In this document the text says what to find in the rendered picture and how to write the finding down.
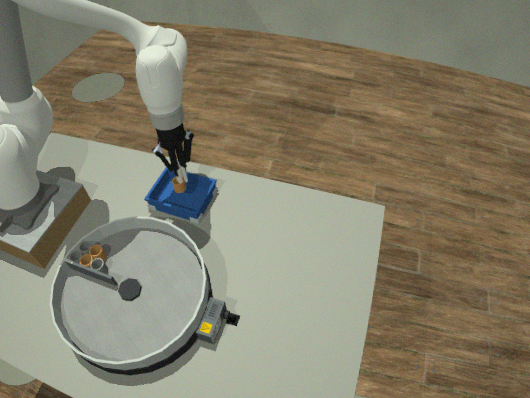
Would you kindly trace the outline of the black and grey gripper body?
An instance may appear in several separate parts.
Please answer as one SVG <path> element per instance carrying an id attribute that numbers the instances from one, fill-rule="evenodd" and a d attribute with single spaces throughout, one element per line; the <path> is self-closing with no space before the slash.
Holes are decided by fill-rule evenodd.
<path id="1" fill-rule="evenodd" d="M 182 143 L 184 141 L 184 138 L 186 136 L 186 131 L 184 130 L 183 122 L 180 126 L 178 126 L 175 129 L 172 130 L 157 130 L 157 136 L 158 136 L 158 144 L 160 143 L 160 147 L 170 151 L 169 143 L 172 142 L 174 144 L 174 148 L 178 148 L 177 145 L 177 138 L 183 133 L 183 135 L 180 137 L 182 139 Z M 171 141 L 172 139 L 176 139 Z"/>

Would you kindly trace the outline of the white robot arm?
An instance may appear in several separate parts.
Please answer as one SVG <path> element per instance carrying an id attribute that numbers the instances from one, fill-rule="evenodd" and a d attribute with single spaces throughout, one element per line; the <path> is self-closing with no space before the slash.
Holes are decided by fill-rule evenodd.
<path id="1" fill-rule="evenodd" d="M 10 224 L 31 229 L 59 191 L 57 185 L 41 183 L 36 175 L 53 111 L 42 92 L 32 86 L 18 4 L 129 40 L 138 55 L 136 78 L 152 126 L 172 130 L 184 120 L 181 95 L 187 44 L 178 31 L 145 25 L 87 0 L 0 0 L 0 233 Z"/>

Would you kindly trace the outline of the blue crate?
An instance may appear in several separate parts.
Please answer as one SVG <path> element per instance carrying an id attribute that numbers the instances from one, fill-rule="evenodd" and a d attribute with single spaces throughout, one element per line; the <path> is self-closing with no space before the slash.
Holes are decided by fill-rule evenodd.
<path id="1" fill-rule="evenodd" d="M 174 171 L 170 172 L 165 168 L 147 194 L 148 207 L 199 224 L 218 191 L 217 180 L 189 172 L 186 174 L 188 178 L 188 182 L 185 182 L 186 190 L 177 193 L 172 183 L 176 175 Z"/>

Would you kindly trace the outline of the bronze bushing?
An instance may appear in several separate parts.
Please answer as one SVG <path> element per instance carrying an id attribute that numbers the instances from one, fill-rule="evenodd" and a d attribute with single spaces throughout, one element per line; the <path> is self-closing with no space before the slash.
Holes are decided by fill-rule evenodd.
<path id="1" fill-rule="evenodd" d="M 107 255 L 106 255 L 105 251 L 103 250 L 103 248 L 100 245 L 93 245 L 90 248 L 89 253 L 93 257 L 93 259 L 101 258 L 103 261 L 105 261 L 106 258 L 107 258 Z"/>
<path id="2" fill-rule="evenodd" d="M 182 192 L 184 192 L 184 191 L 186 190 L 186 184 L 185 184 L 185 181 L 184 181 L 184 178 L 183 178 L 183 177 L 182 177 L 182 180 L 183 180 L 183 182 L 182 182 L 182 183 L 179 183 L 179 182 L 177 181 L 177 178 L 176 178 L 176 177 L 174 177 L 174 178 L 172 179 L 172 183 L 173 183 L 173 182 L 175 183 L 175 184 L 173 183 L 174 190 L 175 190 L 175 192 L 177 192 L 177 193 L 182 193 Z"/>
<path id="3" fill-rule="evenodd" d="M 90 264 L 91 264 L 91 262 L 92 262 L 93 260 L 94 260 L 94 259 L 93 259 L 93 257 L 92 257 L 91 255 L 89 255 L 89 254 L 85 254 L 85 255 L 83 255 L 83 256 L 80 258 L 80 261 L 79 261 L 79 262 L 80 262 L 81 265 L 84 265 L 84 266 L 86 266 L 86 267 L 91 268 L 91 267 L 90 267 Z M 91 262 L 90 262 L 90 261 L 91 261 Z M 88 263 L 89 263 L 89 264 L 88 264 Z"/>

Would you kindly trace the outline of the grey metal bushing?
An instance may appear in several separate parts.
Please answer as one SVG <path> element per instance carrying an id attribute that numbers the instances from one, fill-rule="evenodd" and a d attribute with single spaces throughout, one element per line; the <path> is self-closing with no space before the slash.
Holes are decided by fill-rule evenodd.
<path id="1" fill-rule="evenodd" d="M 80 245 L 79 245 L 79 250 L 80 252 L 85 255 L 85 254 L 89 254 L 89 250 L 90 248 L 92 247 L 93 245 L 91 244 L 91 242 L 89 241 L 83 241 Z M 87 250 L 88 249 L 88 250 Z M 90 254 L 89 254 L 90 255 Z"/>
<path id="2" fill-rule="evenodd" d="M 102 265 L 102 266 L 101 266 Z M 101 266 L 101 267 L 100 267 Z M 90 264 L 91 269 L 97 270 L 99 272 L 108 273 L 108 267 L 101 258 L 94 259 Z M 100 268 L 99 268 L 100 267 Z M 99 269 L 98 269 L 99 268 Z"/>
<path id="3" fill-rule="evenodd" d="M 81 255 L 81 256 L 80 256 Z M 79 250 L 75 250 L 73 251 L 70 256 L 69 256 L 69 260 L 73 260 L 74 262 L 76 263 L 79 263 L 80 264 L 80 258 L 83 256 L 83 254 L 79 251 Z M 79 258 L 80 257 L 80 258 Z"/>

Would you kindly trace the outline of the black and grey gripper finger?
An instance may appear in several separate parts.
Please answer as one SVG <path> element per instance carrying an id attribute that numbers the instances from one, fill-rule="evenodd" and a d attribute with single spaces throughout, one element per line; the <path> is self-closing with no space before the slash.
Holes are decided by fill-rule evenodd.
<path id="1" fill-rule="evenodd" d="M 184 178 L 185 182 L 188 182 L 187 174 L 186 174 L 186 163 L 190 162 L 191 157 L 191 146 L 192 146 L 192 140 L 193 140 L 194 134 L 190 131 L 186 131 L 186 136 L 184 138 L 184 146 L 182 146 L 182 140 L 180 138 L 177 139 L 177 145 L 178 148 L 176 148 L 176 154 L 178 159 L 178 165 L 179 169 L 181 171 L 181 175 Z M 184 154 L 183 154 L 184 152 Z"/>
<path id="2" fill-rule="evenodd" d="M 168 154 L 169 154 L 169 158 L 170 158 L 170 161 L 171 161 L 171 164 L 168 162 L 168 160 L 165 158 L 165 156 L 162 154 L 162 147 L 160 147 L 160 143 L 158 144 L 158 146 L 156 148 L 153 148 L 152 151 L 153 153 L 158 156 L 158 157 L 161 157 L 160 159 L 162 160 L 162 162 L 167 166 L 167 168 L 170 170 L 170 172 L 172 172 L 174 170 L 174 174 L 176 175 L 176 178 L 177 178 L 177 181 L 179 183 L 182 183 L 183 180 L 182 180 L 182 175 L 181 175 L 181 171 L 179 169 L 179 166 L 178 166 L 178 162 L 177 162 L 177 158 L 176 158 L 176 152 L 175 152 L 175 148 L 174 148 L 174 144 L 172 142 L 169 143 L 169 147 L 170 147 L 170 151 L 168 151 Z"/>

